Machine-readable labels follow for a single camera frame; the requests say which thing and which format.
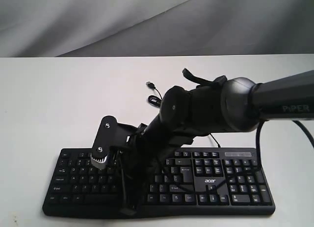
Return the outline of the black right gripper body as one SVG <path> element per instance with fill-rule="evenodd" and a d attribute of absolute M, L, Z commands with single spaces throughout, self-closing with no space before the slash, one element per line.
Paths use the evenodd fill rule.
<path fill-rule="evenodd" d="M 179 148 L 179 134 L 161 124 L 141 123 L 121 154 L 122 168 L 132 183 L 144 183 L 162 161 Z"/>

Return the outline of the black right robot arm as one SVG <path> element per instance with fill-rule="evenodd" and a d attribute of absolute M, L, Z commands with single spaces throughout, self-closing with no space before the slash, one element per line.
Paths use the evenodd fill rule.
<path fill-rule="evenodd" d="M 132 130 L 128 149 L 120 155 L 121 212 L 125 215 L 137 213 L 148 177 L 161 161 L 177 148 L 191 144 L 195 137 L 256 131 L 256 151 L 260 152 L 262 126 L 282 119 L 297 124 L 309 141 L 314 140 L 302 123 L 314 117 L 313 71 L 259 84 L 244 77 L 229 80 L 220 76 L 208 81 L 187 69 L 183 75 L 195 82 L 196 88 L 170 88 L 157 116 L 150 124 Z"/>

